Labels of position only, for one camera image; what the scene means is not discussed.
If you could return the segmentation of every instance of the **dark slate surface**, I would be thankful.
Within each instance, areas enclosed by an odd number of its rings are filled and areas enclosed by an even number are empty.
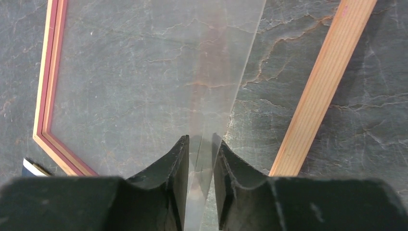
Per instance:
[[[338,2],[267,1],[225,136],[265,173]],[[20,174],[24,156],[63,174],[31,138],[46,7],[44,0],[0,1],[1,183]],[[407,26],[406,0],[379,0],[301,175],[379,177],[408,204]],[[203,230],[215,230],[213,194],[207,208]]]
[[[46,8],[0,1],[0,183],[21,174],[26,156],[64,174],[32,139]]]

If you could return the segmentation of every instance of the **wooden slat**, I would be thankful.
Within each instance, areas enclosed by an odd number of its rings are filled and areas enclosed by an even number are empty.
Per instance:
[[[58,0],[57,16],[55,18],[54,38],[50,61],[50,73],[48,76],[47,95],[45,100],[44,122],[42,132],[51,132],[51,118],[53,113],[54,97],[57,86],[58,66],[62,49],[62,39],[65,25],[67,0]]]
[[[42,135],[34,136],[33,139],[68,176],[82,176],[82,174],[78,174],[74,171],[69,165],[69,161],[64,160],[61,156],[56,154],[57,150],[51,144],[47,143],[47,140],[42,137]]]
[[[69,150],[61,141],[59,141],[55,136],[51,133],[44,132],[43,133],[44,140],[49,147],[54,149],[51,152],[47,152],[51,158],[53,155],[59,156],[59,158],[64,162],[57,162],[59,166],[68,165],[70,167],[69,172],[66,171],[66,168],[63,170],[68,175],[75,175],[75,176],[97,176],[96,172],[94,172],[90,167],[88,167],[79,157],[77,157],[71,150]]]
[[[44,117],[44,104],[48,84],[48,74],[50,69],[50,58],[52,51],[52,41],[54,37],[55,16],[58,1],[49,0],[47,5],[47,16],[45,18],[44,42],[42,45],[41,66],[39,71],[37,105],[34,117],[33,137],[42,132],[42,122]]]
[[[342,0],[270,176],[296,176],[377,0]]]

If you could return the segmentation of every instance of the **wood grain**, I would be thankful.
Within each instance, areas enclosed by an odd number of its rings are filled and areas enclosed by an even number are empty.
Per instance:
[[[377,0],[342,0],[270,176],[296,176]]]

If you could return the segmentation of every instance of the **glass pane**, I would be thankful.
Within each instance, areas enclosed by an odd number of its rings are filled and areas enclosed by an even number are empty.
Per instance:
[[[191,138],[185,230],[198,230],[265,0],[68,2],[52,133],[130,177]]]

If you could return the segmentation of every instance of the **wooden frame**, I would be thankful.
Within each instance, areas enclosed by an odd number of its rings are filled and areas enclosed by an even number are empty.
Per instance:
[[[33,139],[68,175],[96,176],[90,167],[51,133],[67,2],[48,0]]]

